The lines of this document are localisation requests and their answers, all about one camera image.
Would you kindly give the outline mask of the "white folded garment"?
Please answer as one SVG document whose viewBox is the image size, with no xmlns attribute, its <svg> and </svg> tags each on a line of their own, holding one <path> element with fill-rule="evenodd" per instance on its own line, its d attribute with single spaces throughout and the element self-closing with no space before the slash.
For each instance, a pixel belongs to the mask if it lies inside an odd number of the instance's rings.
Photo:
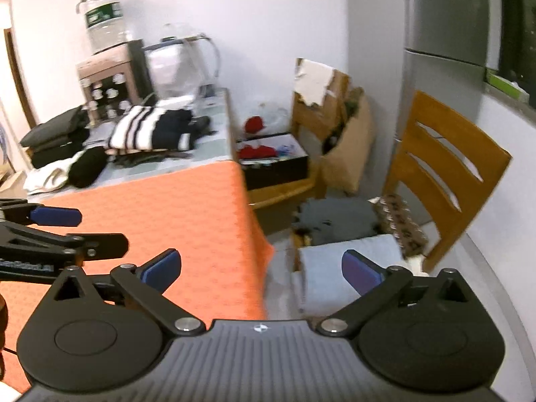
<svg viewBox="0 0 536 402">
<path fill-rule="evenodd" d="M 71 158 L 53 161 L 42 168 L 30 170 L 24 181 L 24 190 L 28 195 L 34 195 L 63 188 L 68 182 L 71 167 L 83 153 L 85 150 L 77 152 Z"/>
</svg>

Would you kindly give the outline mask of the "wooden chair with paper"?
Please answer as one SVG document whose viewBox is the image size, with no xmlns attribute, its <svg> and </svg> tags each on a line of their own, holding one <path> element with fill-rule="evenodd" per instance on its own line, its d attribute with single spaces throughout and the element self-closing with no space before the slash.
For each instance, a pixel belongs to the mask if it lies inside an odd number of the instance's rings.
<svg viewBox="0 0 536 402">
<path fill-rule="evenodd" d="M 309 154 L 305 179 L 291 183 L 291 196 L 325 194 L 323 145 L 344 122 L 348 74 L 305 58 L 296 63 L 290 133 Z"/>
</svg>

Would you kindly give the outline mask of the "orange patterned table mat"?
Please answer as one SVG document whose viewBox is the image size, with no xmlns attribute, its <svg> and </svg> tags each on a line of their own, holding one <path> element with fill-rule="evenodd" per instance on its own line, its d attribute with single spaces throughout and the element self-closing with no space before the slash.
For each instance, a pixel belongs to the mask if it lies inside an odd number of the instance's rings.
<svg viewBox="0 0 536 402">
<path fill-rule="evenodd" d="M 263 277 L 273 257 L 250 209 L 233 161 L 55 196 L 46 204 L 77 208 L 77 233 L 120 232 L 124 263 L 142 265 L 169 248 L 182 258 L 166 298 L 206 325 L 265 320 Z"/>
</svg>

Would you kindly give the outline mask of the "olive brown garment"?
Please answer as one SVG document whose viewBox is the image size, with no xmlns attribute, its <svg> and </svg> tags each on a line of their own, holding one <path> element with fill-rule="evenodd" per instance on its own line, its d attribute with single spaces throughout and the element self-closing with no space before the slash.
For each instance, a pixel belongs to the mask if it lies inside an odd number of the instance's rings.
<svg viewBox="0 0 536 402">
<path fill-rule="evenodd" d="M 198 140 L 213 133 L 211 126 L 208 116 L 194 117 L 189 122 L 162 117 L 151 131 L 150 148 L 113 148 L 113 163 L 127 168 L 165 159 L 187 159 Z"/>
</svg>

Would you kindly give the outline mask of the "grey folded garment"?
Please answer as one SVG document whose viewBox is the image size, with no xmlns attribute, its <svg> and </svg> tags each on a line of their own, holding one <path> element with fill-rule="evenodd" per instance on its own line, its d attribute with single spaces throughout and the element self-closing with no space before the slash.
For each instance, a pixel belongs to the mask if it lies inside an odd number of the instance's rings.
<svg viewBox="0 0 536 402">
<path fill-rule="evenodd" d="M 95 146 L 108 146 L 108 142 L 114 133 L 116 123 L 105 122 L 90 129 L 89 137 L 84 141 L 85 148 Z"/>
</svg>

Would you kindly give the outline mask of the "dark grey cloth pile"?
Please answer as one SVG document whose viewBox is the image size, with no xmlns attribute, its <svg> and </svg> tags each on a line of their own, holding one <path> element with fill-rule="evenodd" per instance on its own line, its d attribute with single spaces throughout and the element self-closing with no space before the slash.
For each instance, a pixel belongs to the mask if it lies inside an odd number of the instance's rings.
<svg viewBox="0 0 536 402">
<path fill-rule="evenodd" d="M 292 230 L 313 246 L 374 236 L 377 225 L 373 205 L 357 197 L 308 199 L 292 216 Z"/>
</svg>

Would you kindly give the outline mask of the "striped navy white sweater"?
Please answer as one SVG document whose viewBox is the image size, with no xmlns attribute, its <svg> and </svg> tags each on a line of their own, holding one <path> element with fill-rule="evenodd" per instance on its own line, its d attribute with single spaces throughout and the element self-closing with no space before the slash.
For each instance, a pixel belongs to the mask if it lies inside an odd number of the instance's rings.
<svg viewBox="0 0 536 402">
<path fill-rule="evenodd" d="M 195 143 L 190 110 L 134 105 L 115 125 L 107 149 L 122 153 L 191 151 Z"/>
</svg>

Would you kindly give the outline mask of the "plastic covered fan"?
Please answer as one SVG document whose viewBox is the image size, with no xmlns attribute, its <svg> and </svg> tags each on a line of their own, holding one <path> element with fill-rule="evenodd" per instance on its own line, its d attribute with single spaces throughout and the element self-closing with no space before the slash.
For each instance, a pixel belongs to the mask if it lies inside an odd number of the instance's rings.
<svg viewBox="0 0 536 402">
<path fill-rule="evenodd" d="M 190 24 L 167 23 L 160 40 L 143 52 L 159 101 L 193 103 L 215 96 L 221 55 L 205 33 Z"/>
</svg>

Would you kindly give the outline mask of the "black storage box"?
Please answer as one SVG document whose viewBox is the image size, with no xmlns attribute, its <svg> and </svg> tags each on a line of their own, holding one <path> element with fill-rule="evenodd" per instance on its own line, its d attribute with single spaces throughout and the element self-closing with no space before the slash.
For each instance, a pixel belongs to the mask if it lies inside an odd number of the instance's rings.
<svg viewBox="0 0 536 402">
<path fill-rule="evenodd" d="M 293 183 L 309 176 L 309 156 L 291 133 L 239 142 L 237 157 L 248 191 Z"/>
</svg>

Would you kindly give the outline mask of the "clear water bottle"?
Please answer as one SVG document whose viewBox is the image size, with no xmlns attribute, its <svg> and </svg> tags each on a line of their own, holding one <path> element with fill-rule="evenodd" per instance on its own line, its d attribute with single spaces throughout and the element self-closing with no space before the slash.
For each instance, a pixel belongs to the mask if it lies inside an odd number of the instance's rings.
<svg viewBox="0 0 536 402">
<path fill-rule="evenodd" d="M 80 0 L 76 12 L 83 17 L 93 55 L 127 41 L 125 17 L 119 0 Z"/>
</svg>

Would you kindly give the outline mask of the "brown paper bag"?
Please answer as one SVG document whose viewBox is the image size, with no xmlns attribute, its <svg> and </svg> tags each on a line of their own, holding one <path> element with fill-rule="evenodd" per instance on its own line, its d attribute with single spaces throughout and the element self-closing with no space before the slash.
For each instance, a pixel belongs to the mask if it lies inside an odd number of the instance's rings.
<svg viewBox="0 0 536 402">
<path fill-rule="evenodd" d="M 362 87 L 352 88 L 344 102 L 346 120 L 324 141 L 320 172 L 327 187 L 358 192 L 376 129 L 368 97 Z"/>
</svg>

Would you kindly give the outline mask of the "grey refrigerator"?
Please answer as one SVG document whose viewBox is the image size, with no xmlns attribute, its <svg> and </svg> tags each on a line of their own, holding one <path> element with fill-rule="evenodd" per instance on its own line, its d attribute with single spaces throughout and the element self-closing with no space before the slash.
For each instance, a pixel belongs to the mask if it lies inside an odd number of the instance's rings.
<svg viewBox="0 0 536 402">
<path fill-rule="evenodd" d="M 475 123 L 486 75 L 490 0 L 406 0 L 402 91 L 394 144 L 422 91 Z"/>
</svg>

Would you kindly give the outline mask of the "near wooden chair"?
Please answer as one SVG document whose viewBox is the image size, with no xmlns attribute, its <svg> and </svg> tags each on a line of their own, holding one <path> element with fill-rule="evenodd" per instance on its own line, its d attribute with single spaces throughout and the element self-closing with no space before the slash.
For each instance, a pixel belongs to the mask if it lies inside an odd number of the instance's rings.
<svg viewBox="0 0 536 402">
<path fill-rule="evenodd" d="M 465 233 L 511 160 L 476 124 L 427 93 L 415 93 L 383 193 L 403 183 L 430 214 L 439 240 L 424 256 L 423 271 L 435 269 Z"/>
</svg>

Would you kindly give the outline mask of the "black rolled garment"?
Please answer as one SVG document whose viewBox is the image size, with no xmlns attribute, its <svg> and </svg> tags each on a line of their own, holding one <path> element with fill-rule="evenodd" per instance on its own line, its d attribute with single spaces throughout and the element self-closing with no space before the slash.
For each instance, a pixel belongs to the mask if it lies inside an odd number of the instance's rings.
<svg viewBox="0 0 536 402">
<path fill-rule="evenodd" d="M 90 148 L 70 167 L 68 183 L 77 189 L 87 188 L 97 180 L 107 164 L 106 148 L 102 146 Z"/>
</svg>

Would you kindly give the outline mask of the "dark grey folded clothes stack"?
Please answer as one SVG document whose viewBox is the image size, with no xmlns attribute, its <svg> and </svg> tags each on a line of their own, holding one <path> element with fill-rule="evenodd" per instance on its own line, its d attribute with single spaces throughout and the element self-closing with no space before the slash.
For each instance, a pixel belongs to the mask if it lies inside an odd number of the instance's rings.
<svg viewBox="0 0 536 402">
<path fill-rule="evenodd" d="M 33 168 L 40 169 L 49 163 L 72 158 L 82 151 L 90 136 L 88 125 L 87 110 L 80 105 L 38 124 L 20 144 L 29 152 Z"/>
</svg>

